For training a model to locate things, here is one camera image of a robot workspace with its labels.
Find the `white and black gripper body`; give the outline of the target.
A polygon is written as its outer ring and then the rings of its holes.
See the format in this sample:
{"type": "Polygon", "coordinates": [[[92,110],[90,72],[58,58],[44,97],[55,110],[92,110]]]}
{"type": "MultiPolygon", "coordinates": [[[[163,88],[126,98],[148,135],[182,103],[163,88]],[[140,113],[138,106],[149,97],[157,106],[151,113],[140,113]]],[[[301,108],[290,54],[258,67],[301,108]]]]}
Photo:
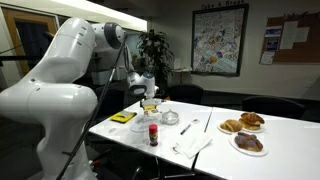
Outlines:
{"type": "Polygon", "coordinates": [[[164,99],[159,98],[143,98],[140,101],[140,106],[145,109],[147,106],[157,106],[164,102],[164,99]]]}

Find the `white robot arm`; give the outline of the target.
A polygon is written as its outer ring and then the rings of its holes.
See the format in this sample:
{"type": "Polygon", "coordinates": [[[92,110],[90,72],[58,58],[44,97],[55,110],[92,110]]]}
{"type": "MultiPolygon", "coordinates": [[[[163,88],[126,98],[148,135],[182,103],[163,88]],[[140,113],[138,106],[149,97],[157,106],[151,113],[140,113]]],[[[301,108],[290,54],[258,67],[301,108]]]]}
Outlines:
{"type": "Polygon", "coordinates": [[[130,60],[125,38],[116,23],[90,24],[69,18],[39,63],[0,93],[1,116],[45,128],[37,146],[42,180],[97,180],[81,138],[99,100],[91,88],[75,81],[86,73],[95,52],[110,56],[123,52],[130,60]]]}

